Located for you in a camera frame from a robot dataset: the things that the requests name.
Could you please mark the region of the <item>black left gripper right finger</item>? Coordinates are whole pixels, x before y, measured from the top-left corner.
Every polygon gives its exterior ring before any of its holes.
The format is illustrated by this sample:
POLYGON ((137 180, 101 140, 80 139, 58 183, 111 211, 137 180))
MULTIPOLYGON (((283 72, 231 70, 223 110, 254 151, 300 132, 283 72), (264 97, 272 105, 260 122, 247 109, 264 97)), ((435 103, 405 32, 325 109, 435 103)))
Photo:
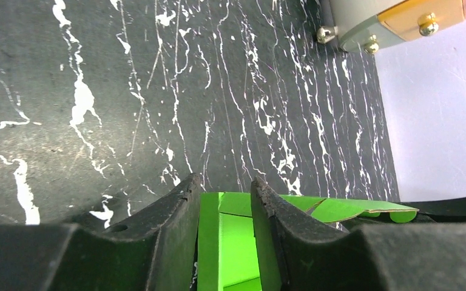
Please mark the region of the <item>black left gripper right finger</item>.
POLYGON ((466 222, 418 213, 404 224, 353 218, 338 230, 260 178, 251 212, 263 290, 466 290, 466 222))

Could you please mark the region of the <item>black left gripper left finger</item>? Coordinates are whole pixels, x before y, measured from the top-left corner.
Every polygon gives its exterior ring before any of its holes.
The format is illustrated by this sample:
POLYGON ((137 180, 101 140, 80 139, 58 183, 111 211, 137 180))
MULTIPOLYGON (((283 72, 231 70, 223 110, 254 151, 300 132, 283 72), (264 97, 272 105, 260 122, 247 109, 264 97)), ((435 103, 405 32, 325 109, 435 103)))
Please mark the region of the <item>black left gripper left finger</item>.
POLYGON ((200 183, 190 174, 102 232, 77 224, 0 225, 0 290, 189 290, 200 183))

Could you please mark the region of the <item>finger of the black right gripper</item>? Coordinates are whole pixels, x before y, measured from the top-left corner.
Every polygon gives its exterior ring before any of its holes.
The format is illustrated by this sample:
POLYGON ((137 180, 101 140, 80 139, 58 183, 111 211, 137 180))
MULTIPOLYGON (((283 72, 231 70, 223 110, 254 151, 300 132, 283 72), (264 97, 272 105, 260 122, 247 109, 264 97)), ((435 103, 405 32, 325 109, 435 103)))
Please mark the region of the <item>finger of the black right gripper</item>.
POLYGON ((438 201, 400 202, 400 205, 418 209, 421 215, 436 222, 466 222, 466 197, 438 201))

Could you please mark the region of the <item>green paper box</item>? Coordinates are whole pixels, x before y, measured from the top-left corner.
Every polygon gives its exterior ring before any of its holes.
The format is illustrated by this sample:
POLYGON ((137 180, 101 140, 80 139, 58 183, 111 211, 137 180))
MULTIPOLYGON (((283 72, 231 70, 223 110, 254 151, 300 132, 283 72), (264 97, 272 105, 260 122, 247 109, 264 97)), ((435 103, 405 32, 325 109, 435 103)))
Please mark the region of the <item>green paper box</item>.
MULTIPOLYGON (((417 209, 386 201, 283 195, 282 198, 326 224, 353 218, 412 221, 417 209)), ((191 290, 261 290, 250 193, 201 194, 197 268, 191 290)))

